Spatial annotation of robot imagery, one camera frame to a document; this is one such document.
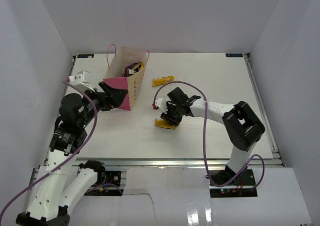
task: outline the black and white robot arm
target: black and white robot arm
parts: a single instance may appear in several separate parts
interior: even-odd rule
[[[93,101],[97,111],[109,111],[119,107],[127,95],[127,90],[114,89],[100,82],[103,92],[98,92],[89,85],[90,74],[79,72],[69,77],[70,83],[85,91]],[[83,144],[87,134],[86,126],[94,118],[93,105],[79,94],[71,93],[63,97],[59,109],[60,116],[55,123],[55,131],[50,142],[50,151],[46,171],[50,175],[39,183],[39,189],[26,212],[18,214],[16,223],[23,226],[67,226],[70,213],[75,205],[94,184],[104,181],[105,166],[99,161],[88,161],[81,164],[81,171],[71,185],[63,191],[67,177],[77,155],[61,166],[52,170],[71,157]]]
[[[162,110],[161,119],[178,126],[183,116],[205,117],[206,104],[200,96],[188,97],[179,87],[168,93],[169,99],[156,98],[155,108]],[[221,104],[207,102],[207,119],[225,126],[233,144],[226,170],[235,175],[245,165],[265,132],[265,127],[246,102]]]

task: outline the white table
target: white table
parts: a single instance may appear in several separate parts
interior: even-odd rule
[[[98,87],[107,71],[105,54],[93,58],[77,58],[72,75],[90,71],[90,84]],[[131,111],[113,109],[99,112],[95,132],[80,152],[79,158],[185,158],[201,159],[203,119],[185,117],[176,130],[155,127],[160,110],[153,110],[152,102],[158,87],[152,79],[173,75],[176,81],[189,82],[199,87],[208,100],[235,104],[246,101],[261,119],[258,103],[244,58],[227,58],[225,54],[152,53],[137,103]],[[165,87],[159,97],[179,86],[189,97],[199,93],[183,84]],[[68,88],[68,93],[75,92]],[[86,128],[90,132],[93,121]],[[229,158],[232,144],[223,125],[207,123],[207,157]],[[264,134],[253,153],[272,158],[271,145]]]

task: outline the gift bag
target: gift bag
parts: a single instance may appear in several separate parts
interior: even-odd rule
[[[128,90],[128,94],[119,107],[120,109],[131,110],[135,105],[144,79],[149,55],[149,51],[145,52],[129,47],[121,47],[119,50],[116,50],[115,56],[109,65],[107,52],[108,70],[103,81],[113,88]],[[127,66],[138,62],[143,63],[143,68],[129,77],[122,77]]]

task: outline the gray wall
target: gray wall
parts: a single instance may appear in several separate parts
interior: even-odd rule
[[[320,225],[320,0],[280,0],[252,66],[280,155]]]
[[[52,135],[72,57],[41,0],[0,0],[0,208],[29,184]],[[4,215],[15,225],[26,194]]]
[[[279,0],[42,0],[66,46],[250,52]]]

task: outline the pink bag handle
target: pink bag handle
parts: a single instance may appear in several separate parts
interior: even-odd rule
[[[144,54],[147,53],[147,52],[148,52],[148,58],[146,59],[146,62],[148,62],[149,56],[150,56],[150,51],[145,51],[145,52],[140,56],[138,62],[140,62],[141,58],[142,58],[142,57],[144,56]]]
[[[110,68],[110,64],[109,64],[109,60],[108,60],[108,53],[109,53],[109,50],[110,50],[110,47],[111,47],[111,46],[114,46],[114,49],[115,49],[114,56],[117,55],[117,48],[116,48],[115,44],[112,43],[112,44],[109,46],[109,48],[108,48],[108,50],[107,50],[107,52],[106,52],[106,62],[108,63],[108,68]]]

